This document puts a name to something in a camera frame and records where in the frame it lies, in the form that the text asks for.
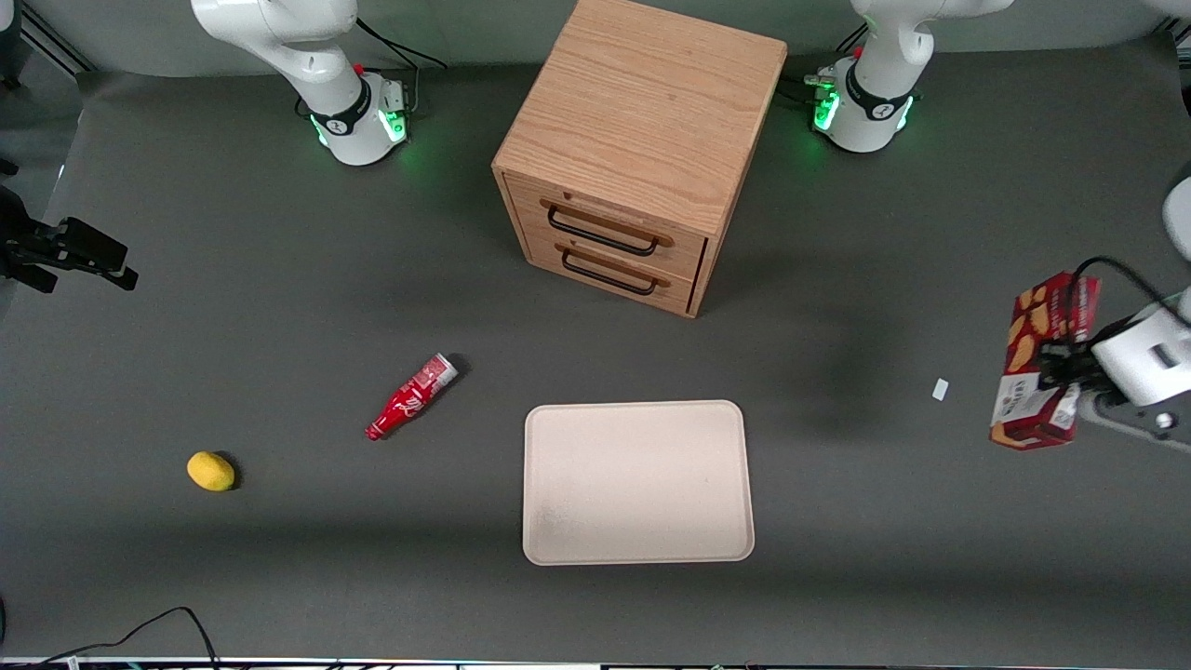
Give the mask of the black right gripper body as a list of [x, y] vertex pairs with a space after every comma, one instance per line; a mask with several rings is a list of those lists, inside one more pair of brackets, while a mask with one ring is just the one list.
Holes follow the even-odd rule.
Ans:
[[26, 264], [52, 267], [56, 236], [56, 225], [36, 220], [20, 196], [1, 187], [1, 270], [17, 271]]

